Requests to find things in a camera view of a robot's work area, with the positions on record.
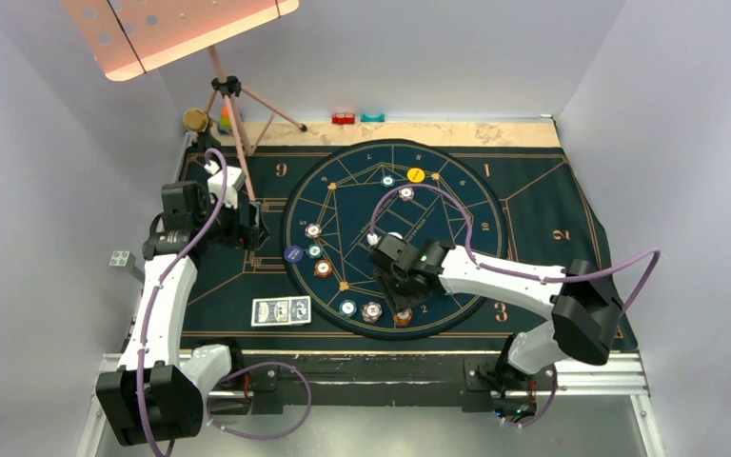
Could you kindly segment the orange chip stack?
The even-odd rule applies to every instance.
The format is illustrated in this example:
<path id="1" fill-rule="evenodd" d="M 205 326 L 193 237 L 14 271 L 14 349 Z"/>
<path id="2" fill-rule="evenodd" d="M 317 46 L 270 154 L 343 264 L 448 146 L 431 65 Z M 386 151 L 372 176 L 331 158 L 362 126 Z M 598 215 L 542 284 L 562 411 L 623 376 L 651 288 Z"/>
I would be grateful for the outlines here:
<path id="1" fill-rule="evenodd" d="M 393 315 L 393 321 L 396 327 L 404 328 L 407 327 L 413 318 L 413 312 L 410 308 L 404 308 L 399 310 Z"/>

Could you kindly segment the green blue chip stack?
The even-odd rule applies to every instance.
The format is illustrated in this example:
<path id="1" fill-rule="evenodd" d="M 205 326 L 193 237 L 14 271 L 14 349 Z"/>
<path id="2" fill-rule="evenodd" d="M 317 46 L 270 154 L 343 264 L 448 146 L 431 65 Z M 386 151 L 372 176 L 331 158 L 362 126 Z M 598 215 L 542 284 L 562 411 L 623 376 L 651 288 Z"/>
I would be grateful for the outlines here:
<path id="1" fill-rule="evenodd" d="M 358 305 L 355 301 L 346 299 L 339 303 L 338 312 L 345 318 L 351 318 L 358 311 Z"/>

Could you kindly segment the green blue poker chip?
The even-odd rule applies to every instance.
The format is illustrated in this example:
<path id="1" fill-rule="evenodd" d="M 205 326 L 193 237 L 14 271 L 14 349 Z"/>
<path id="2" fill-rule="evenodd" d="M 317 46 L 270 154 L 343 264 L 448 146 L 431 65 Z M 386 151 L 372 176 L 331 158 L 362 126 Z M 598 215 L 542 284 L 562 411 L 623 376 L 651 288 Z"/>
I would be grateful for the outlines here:
<path id="1" fill-rule="evenodd" d="M 321 258 L 323 256 L 323 252 L 324 252 L 323 248 L 318 244 L 311 244 L 306 249 L 307 256 L 312 259 Z"/>
<path id="2" fill-rule="evenodd" d="M 392 175 L 384 175 L 381 178 L 381 185 L 387 189 L 391 189 L 396 185 L 396 179 Z"/>

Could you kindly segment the orange poker chip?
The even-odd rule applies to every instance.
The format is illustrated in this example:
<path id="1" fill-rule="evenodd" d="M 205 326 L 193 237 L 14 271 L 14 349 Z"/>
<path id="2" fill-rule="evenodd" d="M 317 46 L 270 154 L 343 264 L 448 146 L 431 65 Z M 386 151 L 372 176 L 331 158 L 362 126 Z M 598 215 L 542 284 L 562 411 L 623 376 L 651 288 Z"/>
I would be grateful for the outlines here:
<path id="1" fill-rule="evenodd" d="M 320 278 L 327 278 L 333 274 L 333 266 L 328 260 L 319 260 L 314 266 L 314 275 Z"/>

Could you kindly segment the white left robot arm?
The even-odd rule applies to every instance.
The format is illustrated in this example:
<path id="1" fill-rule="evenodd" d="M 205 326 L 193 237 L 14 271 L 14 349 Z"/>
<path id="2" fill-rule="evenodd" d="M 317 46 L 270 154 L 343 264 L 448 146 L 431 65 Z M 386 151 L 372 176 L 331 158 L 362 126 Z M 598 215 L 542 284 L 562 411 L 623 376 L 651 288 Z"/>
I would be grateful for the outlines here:
<path id="1" fill-rule="evenodd" d="M 230 339 L 209 341 L 180 360 L 188 297 L 209 245 L 256 250 L 269 236 L 254 201 L 241 223 L 244 187 L 244 179 L 223 184 L 221 176 L 162 187 L 163 209 L 143 244 L 145 285 L 135 326 L 116 369 L 101 373 L 95 386 L 124 447 L 196 436 L 211 389 L 233 389 L 245 380 L 246 364 Z"/>

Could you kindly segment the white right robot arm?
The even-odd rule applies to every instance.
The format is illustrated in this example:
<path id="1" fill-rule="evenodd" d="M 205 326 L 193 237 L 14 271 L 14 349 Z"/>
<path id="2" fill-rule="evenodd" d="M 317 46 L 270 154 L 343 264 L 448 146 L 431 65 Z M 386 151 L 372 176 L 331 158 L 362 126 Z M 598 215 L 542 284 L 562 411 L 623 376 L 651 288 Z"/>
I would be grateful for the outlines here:
<path id="1" fill-rule="evenodd" d="M 525 387 L 564 359 L 603 366 L 613 348 L 623 302 L 608 276 L 581 260 L 569 267 L 536 266 L 478 255 L 436 240 L 415 248 L 394 234 L 367 237 L 369 261 L 395 311 L 434 295 L 469 294 L 522 308 L 543 318 L 504 344 L 485 383 L 499 392 Z"/>

